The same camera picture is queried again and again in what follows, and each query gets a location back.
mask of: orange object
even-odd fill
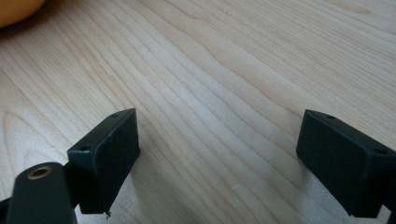
[[[35,13],[46,0],[0,0],[0,28],[22,21]]]

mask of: wood grain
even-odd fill
[[[135,107],[112,217],[79,223],[384,223],[349,217],[295,147],[308,108],[396,149],[395,71],[391,0],[48,0],[0,30],[0,199]]]

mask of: wooden table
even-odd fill
[[[309,108],[396,149],[395,71],[392,0],[48,0],[0,31],[0,199],[135,107],[112,217],[79,223],[383,223],[349,217],[295,148]]]

